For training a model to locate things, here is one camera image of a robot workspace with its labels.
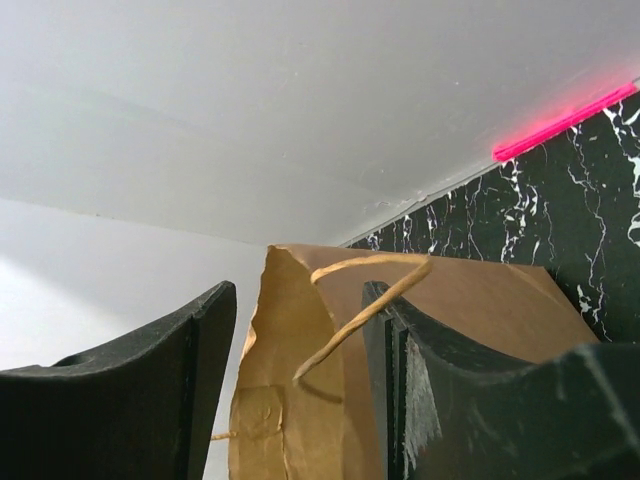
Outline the brown paper bag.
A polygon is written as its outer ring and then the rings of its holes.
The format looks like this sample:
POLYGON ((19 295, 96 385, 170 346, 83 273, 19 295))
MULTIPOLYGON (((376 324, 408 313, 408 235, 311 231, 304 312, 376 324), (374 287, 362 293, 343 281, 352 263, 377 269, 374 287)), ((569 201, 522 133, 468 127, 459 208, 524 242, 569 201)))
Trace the brown paper bag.
MULTIPOLYGON (((233 479, 379 479, 364 339, 356 333, 299 384, 299 366, 362 308, 369 281, 394 284, 411 254, 272 245, 231 404, 233 479)), ((419 310, 501 353, 540 363, 596 336, 541 267, 435 257, 407 294, 419 310)))

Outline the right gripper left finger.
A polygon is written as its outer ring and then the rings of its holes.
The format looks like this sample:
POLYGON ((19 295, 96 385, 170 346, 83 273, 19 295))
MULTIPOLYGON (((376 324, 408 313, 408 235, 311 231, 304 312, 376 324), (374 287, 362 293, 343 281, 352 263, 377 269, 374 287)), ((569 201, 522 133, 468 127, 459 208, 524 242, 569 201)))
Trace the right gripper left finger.
POLYGON ((234 335, 224 281, 50 366, 1 374, 5 479, 199 479, 234 335))

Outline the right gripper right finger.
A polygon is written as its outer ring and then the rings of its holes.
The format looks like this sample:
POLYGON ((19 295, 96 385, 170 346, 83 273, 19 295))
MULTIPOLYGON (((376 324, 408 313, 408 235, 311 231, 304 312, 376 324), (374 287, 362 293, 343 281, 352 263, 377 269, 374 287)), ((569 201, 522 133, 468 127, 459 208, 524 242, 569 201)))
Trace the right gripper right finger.
POLYGON ((639 348, 533 364, 398 298, 363 329, 387 479, 635 479, 639 348))

